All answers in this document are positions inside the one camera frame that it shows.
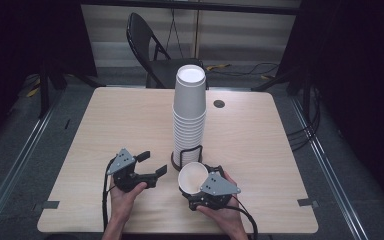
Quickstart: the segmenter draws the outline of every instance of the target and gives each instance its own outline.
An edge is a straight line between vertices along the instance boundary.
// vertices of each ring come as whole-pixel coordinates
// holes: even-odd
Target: black chair
[[[196,58],[172,59],[146,21],[137,13],[130,14],[126,35],[133,54],[148,73],[146,80],[147,88],[174,89],[177,70],[180,67],[193,64],[203,68],[202,62]],[[151,45],[151,39],[155,43],[153,60],[150,60],[149,54],[149,50],[153,46]],[[159,60],[159,53],[162,53],[165,59]]]

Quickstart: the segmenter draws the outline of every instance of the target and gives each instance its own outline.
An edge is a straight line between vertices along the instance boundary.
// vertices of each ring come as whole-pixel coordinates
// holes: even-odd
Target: gray carpet
[[[220,71],[248,72],[251,69],[252,66],[244,66],[230,67]],[[269,66],[259,66],[257,70],[264,72],[269,69]],[[273,70],[269,74],[274,75],[275,71]],[[95,80],[104,84],[141,86],[145,84],[145,72],[139,67],[100,68],[98,74],[99,77]],[[210,88],[249,89],[264,82],[259,75],[238,77],[208,73],[207,79]],[[48,237],[47,234],[37,230],[36,225],[41,212],[35,210],[34,207],[35,204],[47,200],[94,90],[73,77],[67,77],[67,80],[69,83],[67,89],[0,214],[0,239],[45,239]],[[278,84],[271,87],[268,92],[274,97],[285,131],[291,133],[301,129],[301,126],[291,100],[286,95],[286,87],[287,83]],[[40,96],[24,97],[28,90],[26,88],[21,91],[20,99],[14,105],[0,130],[0,184],[37,122]],[[368,238],[384,239],[384,194],[371,174],[356,159],[346,141],[341,138],[329,112],[323,108],[323,104],[317,136],[356,209]],[[305,139],[304,134],[300,134],[298,137],[302,140]],[[295,151],[294,156],[309,197],[320,205],[314,209],[319,230],[312,235],[276,234],[272,235],[272,239],[354,239],[311,147],[306,145]],[[100,233],[75,233],[73,235],[85,240],[100,239],[101,237]],[[124,239],[203,239],[203,237],[127,235]],[[260,239],[269,239],[269,236],[261,234]]]

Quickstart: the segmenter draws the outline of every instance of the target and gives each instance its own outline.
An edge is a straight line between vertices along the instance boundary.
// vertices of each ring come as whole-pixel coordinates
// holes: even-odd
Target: stack of paper cups
[[[207,112],[205,90],[205,72],[201,67],[185,65],[179,68],[173,102],[172,157],[178,168],[200,159],[201,149],[183,152],[182,159],[180,153],[201,145]]]

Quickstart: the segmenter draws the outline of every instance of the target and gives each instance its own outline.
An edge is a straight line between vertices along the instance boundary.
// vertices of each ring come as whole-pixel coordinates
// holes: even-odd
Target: hand
[[[237,185],[235,181],[224,172],[226,179]],[[231,198],[227,203],[228,206],[239,207],[239,202],[235,198]],[[213,210],[205,206],[198,206],[196,208],[198,211],[206,215],[207,217],[213,219],[217,225],[220,227],[223,232],[229,235],[232,240],[248,240],[248,236],[245,232],[244,226],[242,224],[242,219],[239,211],[232,209],[219,209]]]
[[[135,199],[146,188],[146,183],[139,183],[128,193],[114,186],[114,179],[111,177],[111,218],[102,237],[105,240],[121,239],[124,225],[130,218]]]

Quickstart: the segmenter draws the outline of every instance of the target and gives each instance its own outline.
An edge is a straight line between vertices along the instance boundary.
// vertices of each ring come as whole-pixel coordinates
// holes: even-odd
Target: wooden table
[[[136,165],[137,173],[168,165],[157,187],[137,198],[126,233],[220,233],[212,220],[189,210],[178,189],[178,171],[170,162],[173,97],[173,90],[96,89],[48,199],[59,206],[43,210],[38,229],[102,232],[105,168],[125,147],[133,155],[151,151],[150,159]],[[216,108],[215,100],[225,107]],[[311,206],[297,202],[308,196],[270,94],[207,91],[203,147],[203,163],[222,165],[238,183],[238,197],[260,233],[317,231]],[[243,222],[252,233],[245,216]]]

